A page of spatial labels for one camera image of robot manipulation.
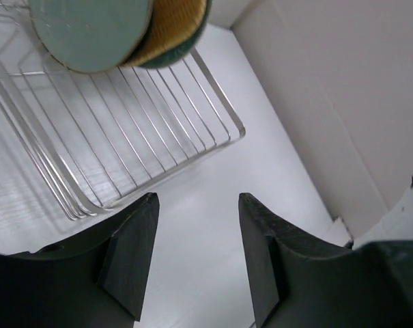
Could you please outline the woven bamboo square tray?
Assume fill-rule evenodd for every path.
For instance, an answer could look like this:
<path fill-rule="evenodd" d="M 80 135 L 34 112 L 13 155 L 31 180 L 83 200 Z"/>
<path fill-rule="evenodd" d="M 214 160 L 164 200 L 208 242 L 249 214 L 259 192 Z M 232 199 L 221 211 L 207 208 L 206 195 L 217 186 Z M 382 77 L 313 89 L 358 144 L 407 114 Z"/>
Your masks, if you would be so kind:
<path fill-rule="evenodd" d="M 122 65 L 140 67 L 187 40 L 200 26 L 205 8 L 206 1 L 153 1 L 146 32 Z"/>

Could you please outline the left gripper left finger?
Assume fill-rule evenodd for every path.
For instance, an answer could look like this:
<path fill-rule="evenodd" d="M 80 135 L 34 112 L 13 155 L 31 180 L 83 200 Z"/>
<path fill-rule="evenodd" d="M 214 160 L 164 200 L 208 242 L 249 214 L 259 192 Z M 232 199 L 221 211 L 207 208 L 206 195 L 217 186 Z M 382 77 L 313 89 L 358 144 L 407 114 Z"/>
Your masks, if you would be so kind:
<path fill-rule="evenodd" d="M 132 327 L 141 319 L 158 195 L 37 252 L 0 254 L 0 327 Z"/>

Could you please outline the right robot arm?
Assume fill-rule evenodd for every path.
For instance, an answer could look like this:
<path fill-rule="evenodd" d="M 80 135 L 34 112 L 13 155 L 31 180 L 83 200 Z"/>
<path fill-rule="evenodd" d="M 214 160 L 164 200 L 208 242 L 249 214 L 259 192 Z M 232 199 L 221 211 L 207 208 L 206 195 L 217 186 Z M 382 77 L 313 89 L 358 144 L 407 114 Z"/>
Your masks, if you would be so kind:
<path fill-rule="evenodd" d="M 373 241 L 413 241 L 413 175 L 410 188 L 393 209 L 368 232 L 354 239 L 351 249 Z"/>

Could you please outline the light green flower plate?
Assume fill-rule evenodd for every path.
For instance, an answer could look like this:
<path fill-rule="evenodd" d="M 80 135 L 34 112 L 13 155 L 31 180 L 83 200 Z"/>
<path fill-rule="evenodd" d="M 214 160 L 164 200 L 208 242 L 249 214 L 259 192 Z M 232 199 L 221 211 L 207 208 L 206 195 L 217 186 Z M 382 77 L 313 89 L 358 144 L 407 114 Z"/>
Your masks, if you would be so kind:
<path fill-rule="evenodd" d="M 33 27 L 46 50 L 84 74 L 124 63 L 143 39 L 153 1 L 28 2 Z"/>

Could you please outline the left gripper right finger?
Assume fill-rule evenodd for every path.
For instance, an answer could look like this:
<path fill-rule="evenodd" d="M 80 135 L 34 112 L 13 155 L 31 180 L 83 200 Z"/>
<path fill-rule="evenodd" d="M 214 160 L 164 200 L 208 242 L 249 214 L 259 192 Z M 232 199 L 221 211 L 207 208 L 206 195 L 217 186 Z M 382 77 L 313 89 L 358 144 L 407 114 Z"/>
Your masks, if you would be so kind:
<path fill-rule="evenodd" d="M 340 247 L 250 193 L 238 212 L 257 327 L 413 327 L 413 241 Z"/>

